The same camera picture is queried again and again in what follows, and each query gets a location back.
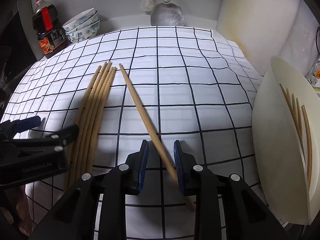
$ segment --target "bundle of chopsticks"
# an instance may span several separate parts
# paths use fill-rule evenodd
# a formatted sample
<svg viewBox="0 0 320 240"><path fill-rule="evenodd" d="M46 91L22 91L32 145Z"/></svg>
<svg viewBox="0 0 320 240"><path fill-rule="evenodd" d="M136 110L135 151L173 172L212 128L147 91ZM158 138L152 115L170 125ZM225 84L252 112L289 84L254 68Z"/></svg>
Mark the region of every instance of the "bundle of chopsticks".
<svg viewBox="0 0 320 240"><path fill-rule="evenodd" d="M282 93L284 95L284 98L287 102L287 105L289 107L291 116L293 118L294 125L296 127L299 141L301 144L302 153L305 158L305 163L307 163L307 180L308 180L308 186L310 188L311 183L311 175L312 175L312 140L311 140L311 129L309 124L309 119L307 115L307 111L305 106L301 106L299 104L298 98L294 96L294 93L290 95L289 89L287 88L284 90L283 86L280 84ZM305 124L305 131L306 131L306 137L307 137L307 152L305 152L303 147L303 133L304 130L302 129L302 119L301 119L301 110L303 115L303 121Z"/></svg>
<svg viewBox="0 0 320 240"><path fill-rule="evenodd" d="M83 95L75 119L79 126L78 137L69 146L67 153L69 169L65 174L65 191L83 173L92 171L103 108L115 73L116 68L111 67L111 62L105 62L102 67L98 66Z"/></svg>

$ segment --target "bottle label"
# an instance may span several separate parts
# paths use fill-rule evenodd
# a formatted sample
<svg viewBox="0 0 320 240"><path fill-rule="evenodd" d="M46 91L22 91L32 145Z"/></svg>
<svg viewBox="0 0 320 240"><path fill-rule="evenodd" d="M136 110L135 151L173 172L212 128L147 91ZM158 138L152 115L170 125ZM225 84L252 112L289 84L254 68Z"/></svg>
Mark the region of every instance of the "bottle label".
<svg viewBox="0 0 320 240"><path fill-rule="evenodd" d="M46 55L52 52L58 46L60 46L65 40L66 37L63 33L63 30L61 29L61 27L57 26L56 28L53 28L50 32L43 35L41 39L39 39L39 44L42 51Z"/></svg>

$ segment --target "orange label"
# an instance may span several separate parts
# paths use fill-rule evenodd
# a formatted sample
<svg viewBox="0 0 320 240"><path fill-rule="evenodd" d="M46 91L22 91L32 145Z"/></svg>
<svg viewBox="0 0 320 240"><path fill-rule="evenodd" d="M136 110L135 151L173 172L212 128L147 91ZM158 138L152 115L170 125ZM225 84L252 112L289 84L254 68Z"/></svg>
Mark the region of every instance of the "orange label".
<svg viewBox="0 0 320 240"><path fill-rule="evenodd" d="M52 49L50 49L50 43L47 37L44 37L43 40L39 40L40 47L44 54L48 54Z"/></svg>

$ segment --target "stack of bowls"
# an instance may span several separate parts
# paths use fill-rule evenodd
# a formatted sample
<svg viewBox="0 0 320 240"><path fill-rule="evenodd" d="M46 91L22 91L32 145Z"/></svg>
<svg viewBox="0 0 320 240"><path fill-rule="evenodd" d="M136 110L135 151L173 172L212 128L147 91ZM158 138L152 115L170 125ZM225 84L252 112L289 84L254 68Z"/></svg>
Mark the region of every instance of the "stack of bowls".
<svg viewBox="0 0 320 240"><path fill-rule="evenodd" d="M62 27L71 42L92 38L100 28L98 12L96 8L85 10L68 20Z"/></svg>

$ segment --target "white checkered tablecloth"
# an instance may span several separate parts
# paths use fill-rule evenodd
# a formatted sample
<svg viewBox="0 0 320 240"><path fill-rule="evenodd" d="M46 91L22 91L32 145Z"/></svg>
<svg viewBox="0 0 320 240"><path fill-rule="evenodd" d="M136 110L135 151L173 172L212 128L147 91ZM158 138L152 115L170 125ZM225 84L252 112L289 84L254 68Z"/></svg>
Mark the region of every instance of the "white checkered tablecloth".
<svg viewBox="0 0 320 240"><path fill-rule="evenodd" d="M210 30L145 27L72 44L31 67L12 94L2 122L34 115L43 119L40 127L17 138L39 138L71 125L94 71L109 60L113 66L124 65L172 159L178 139L198 164L224 176L239 174L265 201L251 129L261 77L234 42L216 38ZM104 108L94 175L124 163L143 139L150 137L118 68ZM34 226L62 196L63 182L62 174L27 185ZM191 240L194 219L150 149L141 195L126 196L127 238ZM223 215L221 225L225 238ZM95 238L98 230L97 220Z"/></svg>

